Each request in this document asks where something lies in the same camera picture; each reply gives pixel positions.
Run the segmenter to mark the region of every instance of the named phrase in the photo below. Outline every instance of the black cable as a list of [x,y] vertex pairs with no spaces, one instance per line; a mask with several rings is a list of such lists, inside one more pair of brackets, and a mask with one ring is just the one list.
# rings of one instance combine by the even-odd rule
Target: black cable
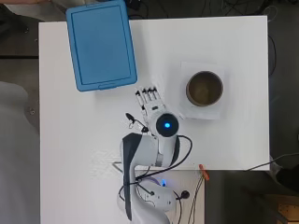
[[264,163],[264,164],[261,164],[261,165],[258,165],[258,166],[254,166],[254,167],[252,167],[252,168],[246,170],[245,172],[254,170],[254,169],[256,169],[256,168],[259,168],[259,167],[261,167],[261,166],[265,166],[265,165],[267,165],[267,164],[271,164],[272,162],[275,162],[275,161],[277,161],[277,160],[279,160],[279,159],[281,159],[281,158],[289,157],[289,156],[299,156],[299,152],[289,153],[289,154],[283,154],[283,155],[277,157],[276,159],[274,159],[274,160],[272,160],[272,161],[270,161],[270,162],[266,162],[266,163]]
[[177,195],[178,202],[179,202],[179,218],[178,218],[178,224],[179,224],[180,219],[181,219],[181,214],[182,214],[182,206],[181,206],[181,201],[180,201],[180,198],[179,198],[178,194],[175,191],[174,191],[174,193]]
[[143,178],[146,178],[146,177],[149,177],[149,176],[152,176],[152,175],[157,175],[157,174],[160,174],[160,173],[163,173],[163,172],[172,170],[172,169],[176,168],[177,166],[181,165],[183,162],[186,161],[186,159],[188,158],[188,156],[190,155],[190,153],[191,153],[191,151],[192,151],[193,142],[192,142],[192,140],[191,140],[189,137],[187,137],[187,136],[185,136],[185,135],[178,135],[178,137],[179,137],[179,138],[185,138],[185,139],[187,139],[187,140],[190,142],[190,149],[189,149],[189,151],[187,152],[186,156],[185,156],[180,162],[178,162],[177,164],[175,164],[175,165],[173,165],[173,166],[170,166],[170,167],[168,167],[168,168],[166,168],[166,169],[163,169],[163,170],[161,170],[161,171],[153,172],[153,173],[151,173],[151,174],[149,174],[149,175],[140,175],[140,176],[138,176],[138,177],[136,178],[136,180],[143,179]]
[[205,9],[206,9],[206,0],[204,2],[204,6],[203,6],[203,9],[202,9],[202,13],[200,14],[200,17],[203,17]]
[[199,178],[199,180],[198,180],[198,183],[197,183],[197,186],[196,186],[196,189],[195,189],[195,193],[194,193],[194,198],[193,198],[193,202],[192,202],[192,207],[191,207],[190,214],[189,214],[188,224],[190,224],[192,211],[193,211],[193,209],[194,209],[194,205],[195,205],[195,203],[196,203],[196,200],[195,200],[195,199],[196,199],[196,196],[197,196],[196,192],[198,192],[198,189],[200,188],[203,179],[204,179],[204,177],[201,176],[201,177]]
[[[134,183],[129,183],[128,184],[128,186],[130,186],[130,185],[138,185],[139,184],[139,182],[134,182]],[[121,196],[121,190],[123,189],[123,185],[121,186],[121,188],[120,188],[120,191],[119,191],[119,195],[120,195],[120,198],[124,201],[124,199],[122,198],[122,196]]]
[[212,0],[209,0],[208,7],[209,7],[209,16],[210,17],[212,16],[212,7],[211,7],[211,4],[212,4]]
[[169,18],[168,13],[166,11],[166,9],[164,8],[163,4],[160,2],[160,0],[156,0],[157,4],[160,6],[161,10],[163,11],[163,13],[165,14],[165,16],[167,18]]
[[144,187],[143,187],[142,185],[140,185],[139,183],[137,183],[137,186],[140,187],[140,188],[142,188],[142,189],[143,189],[144,191],[146,191],[148,194],[150,194],[150,195],[155,195],[155,192],[147,190],[146,188],[144,188]]
[[181,199],[189,199],[190,193],[187,190],[183,190],[178,198],[176,200],[181,200]]
[[146,18],[144,18],[143,16],[141,16],[141,15],[138,15],[138,14],[133,14],[133,15],[130,15],[129,16],[129,19],[131,19],[132,17],[139,17],[139,18],[141,18],[141,19],[146,19]]
[[121,164],[121,161],[113,161],[112,162],[112,166],[117,169],[119,172],[122,173],[122,169],[120,167],[117,166],[117,164]]
[[236,9],[234,4],[229,3],[229,2],[226,2],[226,1],[225,1],[225,3],[226,3],[227,5],[229,5],[229,6],[231,6],[231,8],[232,8],[234,11],[236,11],[236,12],[239,13],[240,15],[244,16],[244,13],[242,13],[241,11],[239,11],[238,9]]
[[195,192],[195,198],[194,198],[194,209],[193,209],[193,223],[192,223],[192,224],[194,224],[194,223],[195,223],[195,214],[196,214],[197,195],[198,195],[198,191],[199,191],[200,187],[202,186],[203,182],[204,182],[204,177],[202,176],[202,181],[200,182],[200,185],[199,185],[199,187],[196,189],[196,192]]
[[140,4],[145,7],[145,9],[146,9],[146,18],[148,19],[149,18],[149,13],[150,13],[149,6],[143,1],[140,1]]
[[272,42],[272,45],[273,45],[273,50],[274,50],[274,65],[273,65],[273,69],[272,69],[272,72],[270,73],[270,77],[273,75],[273,73],[274,73],[274,71],[275,71],[275,69],[276,69],[276,67],[277,67],[277,48],[276,48],[276,46],[275,46],[275,42],[274,42],[274,39],[269,35],[268,36],[269,37],[269,39],[271,40],[271,42]]
[[150,131],[147,126],[145,126],[140,120],[135,119],[131,114],[125,113],[125,117],[131,121],[131,124],[129,126],[130,129],[133,128],[135,122],[137,122],[138,124],[140,124],[143,127],[141,130],[142,133],[148,133]]
[[1,60],[15,60],[15,59],[38,59],[38,56],[33,55],[0,55]]
[[144,173],[143,175],[147,175],[149,173],[149,171],[150,171],[150,166],[149,166],[148,170],[146,171],[146,173]]
[[239,3],[240,0],[236,0],[235,3],[231,6],[230,10],[228,10],[228,12],[225,13],[225,16],[227,16],[232,10],[233,8],[235,8],[235,6]]

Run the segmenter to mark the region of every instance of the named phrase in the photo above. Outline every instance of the blue light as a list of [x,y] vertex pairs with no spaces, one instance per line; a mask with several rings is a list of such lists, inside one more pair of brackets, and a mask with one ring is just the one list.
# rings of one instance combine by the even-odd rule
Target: blue light
[[170,123],[165,123],[165,124],[164,124],[164,127],[165,127],[165,128],[170,128]]
[[161,181],[161,186],[162,186],[162,187],[166,187],[166,180],[165,180],[165,179],[162,179],[162,181]]

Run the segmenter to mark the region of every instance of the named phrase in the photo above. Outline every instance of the robot finger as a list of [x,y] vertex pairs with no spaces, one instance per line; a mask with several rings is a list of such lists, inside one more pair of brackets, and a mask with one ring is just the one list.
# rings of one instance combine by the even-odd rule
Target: robot finger
[[155,87],[153,88],[152,93],[157,100],[161,99],[159,92],[157,91],[157,89]]
[[139,105],[142,109],[144,109],[144,100],[143,97],[140,94],[140,91],[136,91],[135,96],[137,98],[137,101],[139,102]]
[[150,96],[149,96],[149,93],[147,92],[147,90],[143,89],[142,94],[145,99],[145,103],[148,103],[150,101]]
[[156,100],[156,97],[155,97],[155,95],[153,94],[151,88],[149,88],[148,93],[149,93],[149,98],[150,98],[152,101],[153,101],[153,100]]

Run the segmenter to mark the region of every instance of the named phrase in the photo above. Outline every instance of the cup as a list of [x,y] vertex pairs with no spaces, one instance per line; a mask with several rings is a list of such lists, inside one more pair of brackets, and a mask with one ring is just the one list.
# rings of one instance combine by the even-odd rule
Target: cup
[[196,73],[186,86],[188,100],[197,106],[214,105],[220,100],[222,93],[221,79],[209,71]]

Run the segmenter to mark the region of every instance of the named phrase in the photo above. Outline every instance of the gray floor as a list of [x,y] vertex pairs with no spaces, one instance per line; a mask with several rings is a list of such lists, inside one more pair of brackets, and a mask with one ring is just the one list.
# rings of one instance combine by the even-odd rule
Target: gray floor
[[[165,14],[157,0],[146,0],[151,19],[164,18]],[[199,17],[204,0],[161,0],[171,18]],[[241,5],[242,13],[252,13],[260,5],[259,0]],[[270,146],[275,158],[284,153],[298,152],[299,131],[299,6],[287,2],[274,4],[278,8],[275,19],[269,22],[268,32],[275,40],[277,67],[269,78]],[[140,9],[146,15],[146,8]],[[203,16],[221,16],[221,1],[207,0]],[[239,16],[235,10],[231,16]],[[37,55],[37,21],[23,19],[30,28],[28,34],[11,33],[0,37],[0,55]],[[269,43],[269,70],[273,68],[274,51]],[[29,93],[26,115],[39,130],[38,108],[38,61],[0,60],[0,81],[13,82],[23,86]],[[278,162],[285,167],[299,163],[299,157]],[[210,172],[211,180],[206,184],[206,223],[276,223],[250,196],[242,190],[258,193],[295,194],[276,184],[263,172]]]

